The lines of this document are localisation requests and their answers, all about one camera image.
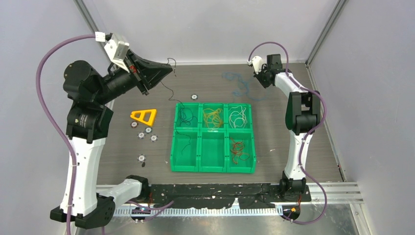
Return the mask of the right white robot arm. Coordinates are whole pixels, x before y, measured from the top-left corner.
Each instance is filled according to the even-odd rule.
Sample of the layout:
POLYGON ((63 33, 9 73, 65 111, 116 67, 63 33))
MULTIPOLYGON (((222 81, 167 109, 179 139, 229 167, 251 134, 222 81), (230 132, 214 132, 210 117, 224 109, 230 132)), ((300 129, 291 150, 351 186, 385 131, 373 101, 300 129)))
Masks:
POLYGON ((308 147, 316 126, 321 122, 321 103, 318 96, 307 90, 293 74, 284 69, 280 54, 251 59, 254 77, 264 88, 275 86, 288 98, 285 125, 290 134, 288 162, 277 187, 278 195, 292 201, 306 191, 305 165, 308 147))

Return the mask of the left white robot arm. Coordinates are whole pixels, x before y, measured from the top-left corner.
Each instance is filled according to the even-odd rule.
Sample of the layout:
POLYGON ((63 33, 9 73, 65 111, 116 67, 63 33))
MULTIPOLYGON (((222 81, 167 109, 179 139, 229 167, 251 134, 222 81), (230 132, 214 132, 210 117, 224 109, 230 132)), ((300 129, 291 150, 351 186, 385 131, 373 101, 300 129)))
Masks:
POLYGON ((100 156, 113 116, 108 103, 133 88, 146 95, 173 71, 169 64, 143 59, 131 50, 124 62, 126 69, 108 69, 106 76, 84 60, 69 64, 64 71, 63 88, 72 100, 64 137, 74 155, 69 161, 64 199, 51 211, 52 220, 71 221, 86 230, 99 228, 106 226, 115 210, 129 200, 143 203, 149 199, 148 180, 137 175, 129 175, 103 192, 96 191, 100 156))

